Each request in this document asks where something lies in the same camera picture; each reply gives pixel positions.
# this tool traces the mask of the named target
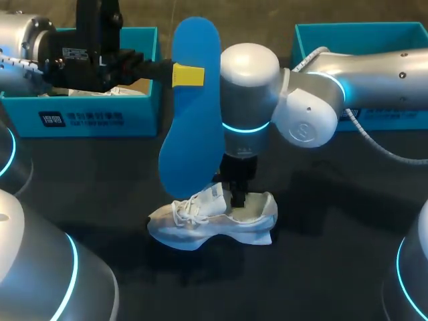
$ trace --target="shoe heel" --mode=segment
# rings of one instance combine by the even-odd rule
[[[272,238],[270,232],[253,232],[253,233],[228,233],[228,236],[234,238],[240,243],[250,245],[271,245]]]

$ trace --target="blue insole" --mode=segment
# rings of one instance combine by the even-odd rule
[[[205,68],[203,87],[174,88],[174,120],[159,154],[161,182],[167,193],[179,199],[211,182],[225,152],[220,56],[219,34],[210,21],[192,17],[177,27],[173,61]]]

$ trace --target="logo on box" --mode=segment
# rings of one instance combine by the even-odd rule
[[[66,123],[60,112],[39,112],[41,122],[45,127],[65,127]]]

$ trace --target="white cable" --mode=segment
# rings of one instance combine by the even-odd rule
[[[28,70],[29,72],[43,74],[43,72],[39,70],[39,66],[35,62],[31,60],[12,58],[7,55],[3,55],[1,51],[0,51],[0,64],[7,64],[10,66],[14,66],[16,68]]]
[[[393,159],[394,161],[405,163],[408,165],[428,165],[428,159],[413,159],[413,158],[406,158],[401,157],[399,155],[394,154],[393,152],[390,152],[389,150],[383,148],[380,144],[375,142],[373,138],[370,137],[369,134],[364,130],[364,128],[360,125],[358,120],[355,118],[352,111],[347,108],[345,109],[346,113],[348,114],[348,117],[350,118],[351,122],[356,126],[356,129],[362,134],[362,136],[367,140],[367,142],[372,145],[375,149],[377,149],[379,152],[383,153],[384,155],[387,155],[389,158]]]
[[[308,56],[306,56],[306,58],[303,59],[302,62],[300,62],[300,64],[298,64],[296,67],[294,67],[293,72],[299,72],[304,67],[306,67],[306,65],[309,64],[316,56],[318,56],[322,52],[329,52],[329,51],[330,50],[328,50],[327,47],[319,47],[319,48],[315,49]]]
[[[308,55],[300,64],[298,64],[294,69],[293,72],[299,72],[302,70],[306,65],[308,65],[316,56],[321,54],[322,52],[329,52],[327,47],[319,47],[318,49],[315,49],[310,55]],[[354,114],[349,108],[345,109],[345,112],[348,114],[348,117],[350,121],[355,125],[356,129],[362,134],[364,139],[367,140],[367,142],[374,147],[377,151],[381,152],[382,154],[388,156],[389,158],[393,159],[394,161],[405,163],[408,165],[428,165],[428,159],[413,159],[413,158],[406,158],[401,157],[399,155],[394,154],[393,152],[390,152],[389,150],[383,148],[380,144],[375,142],[373,138],[370,137],[369,134],[364,130],[364,128],[360,125],[359,121],[355,118]]]

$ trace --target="white sneaker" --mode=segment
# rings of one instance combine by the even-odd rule
[[[214,235],[228,235],[252,245],[272,244],[270,230],[278,206],[270,193],[248,193],[245,207],[232,209],[231,193],[217,183],[187,201],[173,201],[149,215],[148,232],[159,242],[186,251],[198,249]]]

